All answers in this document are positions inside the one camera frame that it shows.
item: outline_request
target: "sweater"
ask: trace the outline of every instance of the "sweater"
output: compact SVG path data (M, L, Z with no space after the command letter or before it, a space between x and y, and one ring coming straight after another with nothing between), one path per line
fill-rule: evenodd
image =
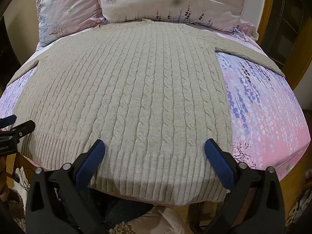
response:
M36 128L19 151L59 169L106 145L90 187L152 203L221 201L225 189L203 145L213 138L232 153L229 102L215 52L283 75L268 57L184 24L109 24L60 40L21 67L33 66L14 113Z

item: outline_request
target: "mattress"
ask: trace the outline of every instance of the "mattress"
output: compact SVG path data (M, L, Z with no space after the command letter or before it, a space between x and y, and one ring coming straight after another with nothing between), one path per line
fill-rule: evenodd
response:
M263 53L261 48L240 31L224 34ZM53 44L37 51L30 59ZM223 71L230 103L233 129L233 156L250 167L273 166L281 180L298 162L310 143L302 110L286 80L262 66L225 53L216 54ZM27 80L36 67L7 86L0 98L0 118L11 115Z

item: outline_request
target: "metal bolt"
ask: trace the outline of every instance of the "metal bolt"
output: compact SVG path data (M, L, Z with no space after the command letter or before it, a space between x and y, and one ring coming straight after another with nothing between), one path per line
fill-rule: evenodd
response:
M241 169L246 169L248 165L247 165L246 163L244 163L244 162L240 162L240 163L238 164L238 166L239 166Z
M71 168L71 164L70 163L63 164L63 169L64 170L69 170L70 168Z
M37 168L37 169L35 170L35 173L36 173L36 174L39 174L39 173L41 173L41 172L42 172L42 168L40 168L40 167Z
M270 173L274 173L274 172L275 172L275 169L274 169L272 166L269 166L269 167L268 167L268 171L269 171Z

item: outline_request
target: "wooden floor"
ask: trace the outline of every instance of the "wooden floor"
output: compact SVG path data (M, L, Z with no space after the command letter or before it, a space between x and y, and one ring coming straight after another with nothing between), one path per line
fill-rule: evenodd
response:
M310 130L310 136L312 137L312 112L304 111L305 118ZM7 172L12 173L14 165L14 157L9 156L7 158ZM285 218L287 219L288 213L293 205L296 203L298 196L301 193L302 186L305 183L305 171L312 167L312 144L309 145L307 151L296 164L296 166L288 173L288 175L280 182L284 204L285 204ZM13 180L8 178L9 187L13 186ZM192 234L192 231L188 227L188 206L172 207L177 211L184 223L187 226L188 233Z

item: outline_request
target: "bed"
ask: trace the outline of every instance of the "bed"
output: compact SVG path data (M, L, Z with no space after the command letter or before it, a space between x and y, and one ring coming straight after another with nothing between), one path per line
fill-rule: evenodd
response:
M255 28L263 28L265 0L246 0L241 18L250 22ZM266 56L259 45L243 31L225 33L205 26L193 27L205 32L212 32L224 39L240 43L253 51ZM73 35L79 36L92 30L85 29ZM53 45L62 42L68 36L57 39L51 44L36 51L25 62L34 62L39 55L44 54ZM246 162L251 168L266 169L273 166L279 179L284 178L296 165L310 143L308 127L302 110L286 80L277 73L259 66L246 59L223 52L216 53L219 61L226 94L230 108L232 127L232 152L238 162ZM34 66L21 77L9 83L0 99L0 118L13 114L27 82L36 73ZM36 156L32 156L34 164L43 165ZM47 169L59 168L43 165ZM118 194L118 191L105 191L113 195L145 200L132 196L131 193ZM204 200L220 201L224 195L210 195L205 193L190 199L169 198L166 200L150 199L154 203L183 205Z

